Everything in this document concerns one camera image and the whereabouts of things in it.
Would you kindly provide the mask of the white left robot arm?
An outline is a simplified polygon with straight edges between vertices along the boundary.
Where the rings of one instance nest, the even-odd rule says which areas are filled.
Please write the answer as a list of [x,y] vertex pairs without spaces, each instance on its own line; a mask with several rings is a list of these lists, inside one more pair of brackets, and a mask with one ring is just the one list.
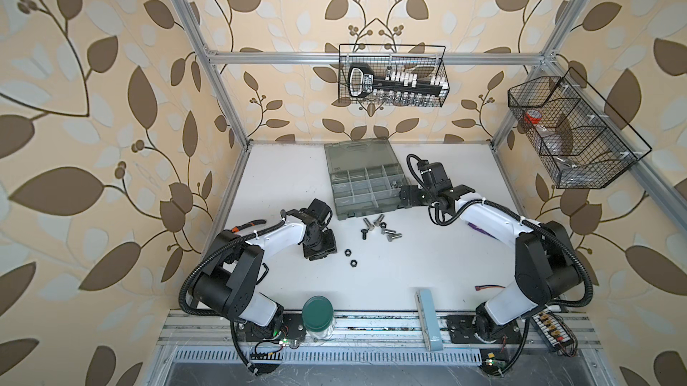
[[332,218],[329,205],[315,198],[305,208],[281,212],[280,220],[267,228],[245,235],[223,230],[182,284],[180,309],[191,316],[221,316],[280,330],[284,309],[256,291],[260,270],[266,260],[292,246],[299,246],[308,261],[336,253]]

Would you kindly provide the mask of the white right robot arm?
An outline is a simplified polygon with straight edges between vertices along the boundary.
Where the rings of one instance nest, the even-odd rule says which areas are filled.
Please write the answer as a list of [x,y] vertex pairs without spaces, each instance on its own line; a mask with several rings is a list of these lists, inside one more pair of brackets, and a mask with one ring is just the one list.
[[430,221],[440,227],[456,221],[472,224],[515,252],[513,282],[475,309],[472,330],[478,339],[493,342],[506,325],[548,306],[590,305],[590,270],[576,255],[562,224],[526,218],[471,187],[454,185],[440,162],[410,153],[406,165],[417,184],[401,187],[401,207],[427,208]]

